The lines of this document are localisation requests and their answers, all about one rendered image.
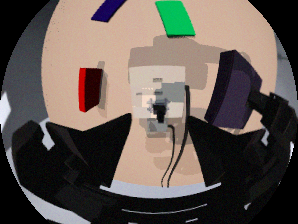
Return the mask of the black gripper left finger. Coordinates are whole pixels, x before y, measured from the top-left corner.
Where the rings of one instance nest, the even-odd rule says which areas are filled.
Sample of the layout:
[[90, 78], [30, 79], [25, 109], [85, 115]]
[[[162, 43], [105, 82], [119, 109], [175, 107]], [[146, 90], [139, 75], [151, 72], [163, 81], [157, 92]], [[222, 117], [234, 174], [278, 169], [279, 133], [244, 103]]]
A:
[[108, 186], [113, 183], [118, 160], [121, 159], [125, 140], [132, 128], [132, 113], [106, 121], [97, 127], [78, 131], [61, 124], [45, 123], [53, 143], [78, 156], [94, 177]]

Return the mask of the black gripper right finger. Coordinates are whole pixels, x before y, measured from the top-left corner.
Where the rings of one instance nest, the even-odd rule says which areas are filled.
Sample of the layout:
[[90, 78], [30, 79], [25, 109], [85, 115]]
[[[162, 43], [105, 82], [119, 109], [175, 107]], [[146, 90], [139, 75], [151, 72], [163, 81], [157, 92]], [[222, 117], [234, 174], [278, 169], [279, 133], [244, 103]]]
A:
[[193, 116], [188, 116], [186, 127], [200, 161], [206, 188], [220, 183], [220, 177], [235, 165], [235, 161], [241, 159], [246, 148], [261, 141], [266, 132], [262, 128], [233, 135]]

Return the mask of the green flat rectangular block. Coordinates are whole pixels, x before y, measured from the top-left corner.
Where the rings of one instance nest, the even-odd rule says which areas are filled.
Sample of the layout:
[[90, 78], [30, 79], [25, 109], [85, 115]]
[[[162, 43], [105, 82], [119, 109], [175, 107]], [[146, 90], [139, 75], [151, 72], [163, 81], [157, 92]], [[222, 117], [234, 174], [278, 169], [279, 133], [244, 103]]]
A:
[[192, 20], [185, 10], [181, 0], [157, 0], [156, 7], [161, 15], [161, 22], [164, 24], [166, 36], [194, 36]]

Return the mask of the white power cube with black cable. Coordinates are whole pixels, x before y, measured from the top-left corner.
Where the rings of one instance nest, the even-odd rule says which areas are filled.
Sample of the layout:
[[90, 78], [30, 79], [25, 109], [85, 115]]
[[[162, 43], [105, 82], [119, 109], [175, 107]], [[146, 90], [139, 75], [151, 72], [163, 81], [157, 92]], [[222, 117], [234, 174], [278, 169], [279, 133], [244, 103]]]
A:
[[[186, 121], [190, 116], [190, 92], [189, 85], [185, 85], [185, 67], [176, 65], [144, 65], [144, 67], [129, 67], [130, 89], [132, 89], [133, 119], [157, 119], [148, 111], [146, 101], [149, 99], [168, 99], [169, 111], [165, 117], [182, 117], [184, 99], [186, 96]], [[184, 92], [185, 91], [185, 92]], [[170, 172], [170, 176], [180, 163], [186, 140], [188, 140], [188, 127], [185, 128], [182, 148], [176, 164]]]

